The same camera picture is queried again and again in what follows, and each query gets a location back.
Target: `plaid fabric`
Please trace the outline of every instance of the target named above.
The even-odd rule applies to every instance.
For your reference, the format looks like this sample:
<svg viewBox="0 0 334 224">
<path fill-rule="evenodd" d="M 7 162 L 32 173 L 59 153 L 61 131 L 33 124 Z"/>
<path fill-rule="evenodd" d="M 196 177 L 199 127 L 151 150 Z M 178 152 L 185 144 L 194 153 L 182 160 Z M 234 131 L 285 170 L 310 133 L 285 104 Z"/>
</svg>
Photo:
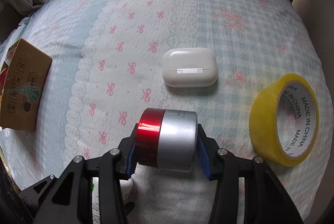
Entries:
<svg viewBox="0 0 334 224">
<path fill-rule="evenodd" d="M 147 107 L 196 111 L 210 136 L 239 157 L 256 154 L 248 118 L 257 93 L 287 73 L 304 77 L 319 105 L 319 135 L 310 156 L 288 168 L 270 163 L 305 218 L 325 171 L 333 107 L 325 78 L 300 17 L 288 0 L 52 0 L 23 38 L 53 57 L 35 133 L 4 130 L 17 184 L 59 176 L 78 154 L 98 157 L 129 136 Z M 161 77 L 163 54 L 206 47 L 216 55 L 218 81 L 174 89 Z M 291 136 L 291 107 L 279 104 L 282 142 Z M 138 166 L 129 200 L 130 223 L 206 223 L 215 182 L 198 160 L 189 174 Z M 243 218 L 240 179 L 239 219 Z"/>
</svg>

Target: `packing tape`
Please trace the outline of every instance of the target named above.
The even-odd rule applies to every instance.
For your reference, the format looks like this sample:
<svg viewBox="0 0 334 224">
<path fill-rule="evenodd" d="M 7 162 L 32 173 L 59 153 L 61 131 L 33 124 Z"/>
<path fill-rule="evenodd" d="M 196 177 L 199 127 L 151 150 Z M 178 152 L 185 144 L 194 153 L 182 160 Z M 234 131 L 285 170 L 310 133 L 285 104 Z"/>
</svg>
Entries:
<svg viewBox="0 0 334 224">
<path fill-rule="evenodd" d="M 277 109 L 286 97 L 296 116 L 293 137 L 281 146 L 277 132 Z M 318 134 L 319 111 L 314 92 L 299 75 L 287 74 L 261 90 L 249 115 L 249 135 L 255 151 L 287 167 L 300 164 L 311 152 Z"/>
</svg>

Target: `white bottle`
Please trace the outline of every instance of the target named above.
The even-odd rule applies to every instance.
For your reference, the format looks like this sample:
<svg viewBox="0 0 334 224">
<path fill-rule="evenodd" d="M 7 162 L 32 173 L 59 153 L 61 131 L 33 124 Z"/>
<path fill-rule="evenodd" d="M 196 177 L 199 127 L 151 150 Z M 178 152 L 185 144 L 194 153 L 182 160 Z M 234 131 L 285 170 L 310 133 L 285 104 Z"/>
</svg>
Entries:
<svg viewBox="0 0 334 224">
<path fill-rule="evenodd" d="M 125 203 L 132 189 L 133 181 L 131 178 L 128 181 L 120 180 L 120 185 L 121 185 L 123 203 Z M 93 214 L 93 224 L 101 224 L 100 205 L 99 205 L 99 178 L 98 177 L 93 177 L 91 205 L 92 205 L 92 214 Z"/>
</svg>

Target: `cardboard box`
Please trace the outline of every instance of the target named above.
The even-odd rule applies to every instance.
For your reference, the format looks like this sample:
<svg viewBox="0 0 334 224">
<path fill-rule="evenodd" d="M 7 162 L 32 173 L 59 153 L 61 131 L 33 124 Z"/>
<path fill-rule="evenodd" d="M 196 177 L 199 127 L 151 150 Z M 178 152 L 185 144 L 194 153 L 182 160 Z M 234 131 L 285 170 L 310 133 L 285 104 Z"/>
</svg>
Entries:
<svg viewBox="0 0 334 224">
<path fill-rule="evenodd" d="M 22 38 L 8 52 L 12 55 L 10 64 L 4 62 L 1 68 L 2 72 L 8 67 L 1 93 L 0 126 L 34 131 L 39 100 L 52 58 Z"/>
</svg>

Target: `duct tape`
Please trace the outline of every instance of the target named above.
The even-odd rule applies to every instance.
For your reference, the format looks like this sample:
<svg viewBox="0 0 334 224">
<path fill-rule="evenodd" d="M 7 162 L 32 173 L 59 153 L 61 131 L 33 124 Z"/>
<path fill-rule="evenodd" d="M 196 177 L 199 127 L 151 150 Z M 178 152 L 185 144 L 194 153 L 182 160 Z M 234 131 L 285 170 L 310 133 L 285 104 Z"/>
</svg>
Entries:
<svg viewBox="0 0 334 224">
<path fill-rule="evenodd" d="M 296 126 L 286 146 L 277 131 L 277 111 L 281 97 L 293 106 Z M 293 167 L 306 159 L 318 134 L 319 111 L 314 92 L 299 75 L 287 74 L 261 90 L 249 115 L 249 135 L 255 151 L 274 162 Z"/>
<path fill-rule="evenodd" d="M 137 161 L 159 169 L 190 172 L 196 142 L 195 112 L 147 108 L 137 128 Z"/>
</svg>

